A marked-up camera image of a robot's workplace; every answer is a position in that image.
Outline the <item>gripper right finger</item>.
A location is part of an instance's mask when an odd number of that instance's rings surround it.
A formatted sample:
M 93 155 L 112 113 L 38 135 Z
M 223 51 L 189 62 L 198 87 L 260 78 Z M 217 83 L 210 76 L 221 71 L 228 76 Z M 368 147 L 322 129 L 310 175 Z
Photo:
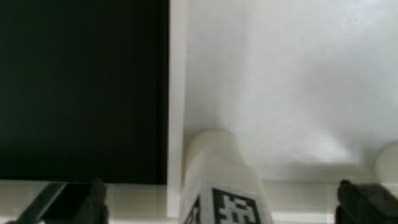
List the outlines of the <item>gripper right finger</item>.
M 379 183 L 340 182 L 335 224 L 398 224 L 398 198 Z

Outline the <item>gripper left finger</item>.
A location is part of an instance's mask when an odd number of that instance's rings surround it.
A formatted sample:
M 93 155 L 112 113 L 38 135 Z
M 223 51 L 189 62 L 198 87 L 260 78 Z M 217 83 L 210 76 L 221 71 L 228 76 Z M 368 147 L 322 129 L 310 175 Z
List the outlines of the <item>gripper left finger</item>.
M 15 224 L 109 224 L 107 185 L 52 182 L 43 188 Z

